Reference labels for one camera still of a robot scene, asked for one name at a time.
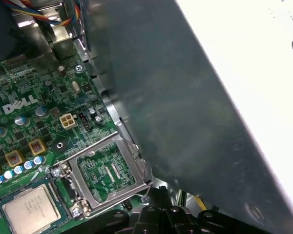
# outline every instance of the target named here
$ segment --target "motherboard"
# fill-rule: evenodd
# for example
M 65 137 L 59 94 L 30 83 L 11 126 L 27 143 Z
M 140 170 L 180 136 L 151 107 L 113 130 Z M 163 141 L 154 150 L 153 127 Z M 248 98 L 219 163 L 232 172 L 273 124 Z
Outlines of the motherboard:
M 46 75 L 0 63 L 0 234 L 61 233 L 137 184 L 93 78 L 77 54 Z

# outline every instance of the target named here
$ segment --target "screw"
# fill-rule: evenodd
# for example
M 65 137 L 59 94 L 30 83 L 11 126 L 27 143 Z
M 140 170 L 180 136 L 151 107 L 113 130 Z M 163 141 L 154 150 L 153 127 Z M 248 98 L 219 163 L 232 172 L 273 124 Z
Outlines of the screw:
M 75 67 L 75 71 L 80 74 L 80 73 L 82 73 L 84 71 L 84 67 L 78 64 Z
M 172 207 L 170 210 L 173 211 L 173 212 L 178 212 L 179 211 L 178 207 L 175 207 L 175 206 Z
M 150 199 L 149 199 L 148 196 L 141 198 L 141 202 L 144 203 L 144 204 L 149 203 L 149 201 L 150 201 Z
M 62 168 L 65 170 L 65 169 L 67 169 L 68 168 L 68 165 L 67 164 L 63 164 L 62 165 Z
M 153 211 L 155 211 L 155 209 L 153 207 L 149 207 L 149 208 L 147 208 L 146 211 L 153 212 Z
M 54 169 L 54 170 L 52 171 L 52 175 L 53 175 L 54 177 L 60 177 L 60 176 L 62 175 L 62 172 L 61 172 L 60 168 Z
M 212 217 L 213 217 L 213 214 L 210 213 L 210 212 L 206 212 L 206 213 L 204 213 L 204 216 L 205 216 L 206 218 L 212 218 Z
M 115 196 L 116 195 L 116 192 L 115 191 L 112 191 L 108 194 L 108 196 Z
M 72 215 L 74 218 L 80 216 L 82 214 L 82 210 L 79 208 L 79 207 L 75 207 L 73 210 L 72 210 Z

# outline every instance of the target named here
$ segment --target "silver screw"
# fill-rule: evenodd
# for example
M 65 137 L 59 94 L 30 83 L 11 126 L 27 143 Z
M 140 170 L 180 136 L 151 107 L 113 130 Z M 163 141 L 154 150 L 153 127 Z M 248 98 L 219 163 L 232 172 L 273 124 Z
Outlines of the silver screw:
M 179 211 L 178 207 L 175 207 L 175 206 L 172 207 L 170 210 L 173 211 L 173 212 L 178 212 Z
M 206 213 L 204 213 L 204 216 L 205 216 L 206 218 L 212 218 L 212 217 L 213 217 L 213 214 L 210 213 L 210 212 L 206 212 Z
M 82 210 L 79 208 L 79 207 L 75 207 L 73 210 L 72 210 L 72 215 L 74 218 L 80 216 L 82 214 Z
M 146 204 L 146 203 L 149 203 L 150 202 L 150 199 L 149 199 L 148 196 L 146 196 L 146 197 L 142 197 L 141 198 L 141 201 L 142 201 L 142 203 Z
M 56 169 L 54 169 L 54 170 L 52 171 L 52 175 L 53 175 L 54 177 L 60 177 L 60 176 L 62 175 L 62 172 L 61 172 L 60 168 L 56 168 Z
M 84 67 L 81 66 L 80 64 L 78 64 L 76 67 L 75 67 L 75 71 L 80 74 L 84 71 Z
M 112 191 L 108 194 L 108 196 L 115 196 L 116 195 L 116 192 L 115 191 Z

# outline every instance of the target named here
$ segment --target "mounting screw hole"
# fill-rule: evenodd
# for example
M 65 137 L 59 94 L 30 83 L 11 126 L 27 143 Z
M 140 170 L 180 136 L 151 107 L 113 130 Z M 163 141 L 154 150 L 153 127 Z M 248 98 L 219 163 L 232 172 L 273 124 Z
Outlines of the mounting screw hole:
M 104 91 L 101 93 L 101 98 L 102 98 L 103 101 L 108 101 L 108 100 L 109 100 L 109 95 L 108 95 L 107 90 L 104 90 Z
M 62 143 L 62 142 L 59 142 L 59 143 L 57 144 L 57 148 L 60 149 L 60 148 L 62 148 L 62 147 L 63 147 L 63 143 Z

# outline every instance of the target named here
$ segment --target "metal panel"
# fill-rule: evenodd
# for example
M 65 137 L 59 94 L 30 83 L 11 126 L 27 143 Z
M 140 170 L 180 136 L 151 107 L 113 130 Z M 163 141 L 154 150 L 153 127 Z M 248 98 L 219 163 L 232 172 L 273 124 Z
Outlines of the metal panel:
M 176 2 L 84 0 L 84 7 L 90 53 L 154 175 L 249 224 L 293 233 L 266 159 Z

